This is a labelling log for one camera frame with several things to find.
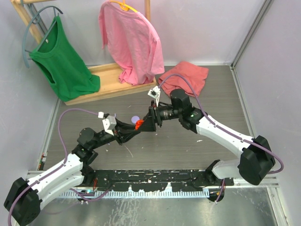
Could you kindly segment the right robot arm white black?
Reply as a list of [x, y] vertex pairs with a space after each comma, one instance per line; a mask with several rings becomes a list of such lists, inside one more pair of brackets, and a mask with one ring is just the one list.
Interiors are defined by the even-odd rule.
[[135, 129], [154, 132], [163, 121], [178, 119], [185, 129], [219, 143], [236, 155], [235, 160], [215, 160], [206, 168], [209, 184], [215, 186], [226, 178], [243, 178], [257, 186], [274, 167], [276, 161], [264, 137], [253, 138], [224, 126], [201, 109], [193, 107], [182, 89], [173, 90], [170, 98], [169, 105], [152, 101], [148, 113], [136, 122]]

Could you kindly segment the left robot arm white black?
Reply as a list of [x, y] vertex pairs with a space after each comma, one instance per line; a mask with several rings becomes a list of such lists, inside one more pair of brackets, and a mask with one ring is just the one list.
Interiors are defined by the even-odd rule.
[[113, 141], [119, 144], [129, 141], [140, 133], [141, 124], [142, 120], [131, 125], [108, 115], [103, 119], [102, 131], [84, 128], [77, 139], [78, 144], [71, 153], [65, 153], [62, 161], [31, 179], [16, 179], [4, 201], [8, 225], [14, 220], [18, 225], [26, 226], [62, 192], [80, 184], [92, 185], [94, 170], [90, 164], [98, 156], [95, 149]]

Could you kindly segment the orange round charging case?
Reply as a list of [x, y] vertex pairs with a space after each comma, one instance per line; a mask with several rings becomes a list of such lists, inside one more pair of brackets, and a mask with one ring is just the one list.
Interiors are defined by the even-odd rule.
[[138, 130], [139, 127], [144, 123], [144, 120], [137, 120], [135, 123], [135, 130]]

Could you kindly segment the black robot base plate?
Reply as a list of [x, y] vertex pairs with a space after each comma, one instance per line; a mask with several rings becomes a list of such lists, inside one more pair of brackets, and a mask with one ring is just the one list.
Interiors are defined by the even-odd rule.
[[78, 186], [95, 186], [98, 191], [110, 189], [117, 192], [127, 192], [132, 189], [134, 192], [141, 190], [162, 192], [170, 185], [172, 192], [192, 192], [202, 191], [209, 186], [220, 187], [222, 182], [225, 185], [234, 185], [233, 179], [218, 179], [210, 172], [199, 169], [99, 169], [95, 170], [88, 179], [84, 179], [84, 182]]

